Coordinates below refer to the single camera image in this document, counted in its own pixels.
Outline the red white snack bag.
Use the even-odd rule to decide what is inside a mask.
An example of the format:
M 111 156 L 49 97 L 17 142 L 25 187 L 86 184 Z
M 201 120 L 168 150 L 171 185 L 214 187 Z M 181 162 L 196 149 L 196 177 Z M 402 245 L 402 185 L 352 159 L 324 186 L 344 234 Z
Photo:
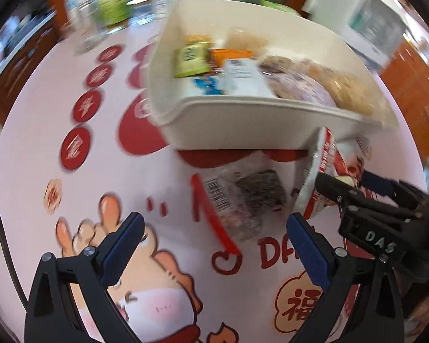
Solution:
M 358 188 L 366 162 L 370 161 L 371 156 L 372 148 L 367 137 L 336 142 L 329 129 L 326 127 L 319 129 L 310 149 L 310 162 L 306 169 L 305 181 L 294 202 L 293 211 L 302 214 L 304 219 L 308 220 L 332 204 L 315 188 L 319 173 L 328 174 Z

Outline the red dark seaweed packet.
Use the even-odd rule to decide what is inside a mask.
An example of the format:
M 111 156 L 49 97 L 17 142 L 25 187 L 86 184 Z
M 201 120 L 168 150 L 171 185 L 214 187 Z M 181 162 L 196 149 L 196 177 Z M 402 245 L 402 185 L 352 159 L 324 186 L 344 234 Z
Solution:
M 223 167 L 190 178 L 194 199 L 214 236 L 228 254 L 242 254 L 241 244 L 256 238 L 266 218 L 287 206 L 287 192 L 275 169 Z

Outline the clear rice cake packet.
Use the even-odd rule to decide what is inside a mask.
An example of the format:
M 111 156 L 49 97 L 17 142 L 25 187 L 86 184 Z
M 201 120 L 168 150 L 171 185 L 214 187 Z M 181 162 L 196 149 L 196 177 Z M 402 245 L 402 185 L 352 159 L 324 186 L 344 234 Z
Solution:
M 371 117 L 380 114 L 380 100 L 358 76 L 335 71 L 312 60 L 302 60 L 296 69 L 321 84 L 339 108 Z

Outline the wooden cabinet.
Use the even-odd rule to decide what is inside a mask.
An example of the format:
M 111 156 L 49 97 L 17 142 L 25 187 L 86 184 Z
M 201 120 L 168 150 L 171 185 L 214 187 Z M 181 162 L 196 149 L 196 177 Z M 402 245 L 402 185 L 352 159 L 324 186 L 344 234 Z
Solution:
M 429 158 L 429 64 L 406 40 L 380 78 L 398 104 L 421 159 Z

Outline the purple white snack packet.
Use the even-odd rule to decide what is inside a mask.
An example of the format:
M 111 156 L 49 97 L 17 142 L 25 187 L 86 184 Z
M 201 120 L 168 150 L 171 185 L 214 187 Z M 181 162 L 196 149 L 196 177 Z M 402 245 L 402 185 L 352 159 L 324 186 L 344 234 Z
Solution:
M 296 63 L 287 57 L 267 56 L 260 62 L 259 69 L 268 87 L 279 98 L 337 107 L 329 92 L 313 78 L 298 72 Z

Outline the white barcode snack packet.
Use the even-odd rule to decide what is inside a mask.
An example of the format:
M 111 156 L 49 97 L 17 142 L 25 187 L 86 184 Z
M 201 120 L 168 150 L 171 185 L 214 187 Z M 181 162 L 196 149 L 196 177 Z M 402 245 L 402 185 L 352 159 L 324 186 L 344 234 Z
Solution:
M 275 98 L 267 79 L 252 59 L 223 62 L 224 90 L 227 95 Z

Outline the white plastic storage bin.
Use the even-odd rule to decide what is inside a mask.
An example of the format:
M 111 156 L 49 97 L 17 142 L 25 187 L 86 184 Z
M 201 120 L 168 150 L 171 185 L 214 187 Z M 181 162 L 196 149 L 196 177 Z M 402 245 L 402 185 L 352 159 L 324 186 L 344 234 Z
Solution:
M 177 149 L 307 149 L 394 129 L 390 102 L 334 32 L 231 0 L 176 0 L 142 69 L 152 121 Z

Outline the pale rice cracker packet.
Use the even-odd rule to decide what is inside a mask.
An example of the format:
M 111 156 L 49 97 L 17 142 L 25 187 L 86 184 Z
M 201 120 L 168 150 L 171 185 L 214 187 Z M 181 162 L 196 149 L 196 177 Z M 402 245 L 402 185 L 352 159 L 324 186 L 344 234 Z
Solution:
M 248 50 L 254 57 L 261 57 L 268 46 L 268 41 L 261 36 L 236 29 L 230 32 L 224 43 L 224 48 L 229 50 Z

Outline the orange snack packet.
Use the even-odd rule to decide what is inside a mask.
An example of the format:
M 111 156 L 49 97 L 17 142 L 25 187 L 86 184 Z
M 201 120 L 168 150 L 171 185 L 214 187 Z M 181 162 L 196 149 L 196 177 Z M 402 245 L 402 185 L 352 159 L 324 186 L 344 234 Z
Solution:
M 252 58 L 253 52 L 251 50 L 213 49 L 210 55 L 214 66 L 221 68 L 225 60 Z

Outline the white cosmetic storage box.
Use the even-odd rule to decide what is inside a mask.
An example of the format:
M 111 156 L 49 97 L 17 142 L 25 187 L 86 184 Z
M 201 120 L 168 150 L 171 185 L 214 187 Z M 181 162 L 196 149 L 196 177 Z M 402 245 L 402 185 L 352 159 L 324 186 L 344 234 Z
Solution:
M 376 71 L 388 65 L 407 30 L 393 0 L 315 0 L 309 15 L 338 34 Z

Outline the green candy packet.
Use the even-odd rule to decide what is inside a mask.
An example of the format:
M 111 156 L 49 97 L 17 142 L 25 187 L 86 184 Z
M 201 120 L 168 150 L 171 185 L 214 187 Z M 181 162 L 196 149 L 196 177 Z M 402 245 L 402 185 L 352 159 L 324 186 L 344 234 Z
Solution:
M 210 72 L 208 59 L 208 44 L 206 42 L 195 42 L 176 50 L 175 52 L 175 78 L 184 78 L 202 75 Z

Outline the small yellow snack packet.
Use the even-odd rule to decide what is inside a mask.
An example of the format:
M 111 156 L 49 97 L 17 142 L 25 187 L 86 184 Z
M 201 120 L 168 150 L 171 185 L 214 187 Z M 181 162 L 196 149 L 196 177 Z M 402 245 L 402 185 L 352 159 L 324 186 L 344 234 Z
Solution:
M 186 45 L 192 45 L 196 43 L 206 44 L 208 47 L 213 46 L 213 39 L 210 35 L 188 35 L 184 37 Z

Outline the small gold lid jar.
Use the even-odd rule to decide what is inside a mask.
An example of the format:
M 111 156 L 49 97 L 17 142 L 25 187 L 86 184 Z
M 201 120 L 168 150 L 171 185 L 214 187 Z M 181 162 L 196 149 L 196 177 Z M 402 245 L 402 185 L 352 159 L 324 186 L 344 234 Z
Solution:
M 127 3 L 129 7 L 129 23 L 135 26 L 142 26 L 154 20 L 152 12 L 153 0 L 131 0 Z

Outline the clear glass cup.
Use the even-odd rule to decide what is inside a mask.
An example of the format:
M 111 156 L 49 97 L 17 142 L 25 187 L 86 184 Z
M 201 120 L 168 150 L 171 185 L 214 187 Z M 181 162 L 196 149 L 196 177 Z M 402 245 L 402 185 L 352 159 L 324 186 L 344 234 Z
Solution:
M 71 23 L 76 55 L 87 53 L 103 41 L 104 25 L 94 0 L 82 2 L 75 8 Z

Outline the white blue carton box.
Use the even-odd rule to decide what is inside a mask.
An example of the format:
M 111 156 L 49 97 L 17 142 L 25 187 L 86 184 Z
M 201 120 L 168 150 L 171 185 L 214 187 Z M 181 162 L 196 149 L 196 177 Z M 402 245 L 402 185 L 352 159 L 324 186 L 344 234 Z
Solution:
M 69 22 L 75 26 L 78 21 L 79 7 L 87 0 L 64 0 L 65 13 Z

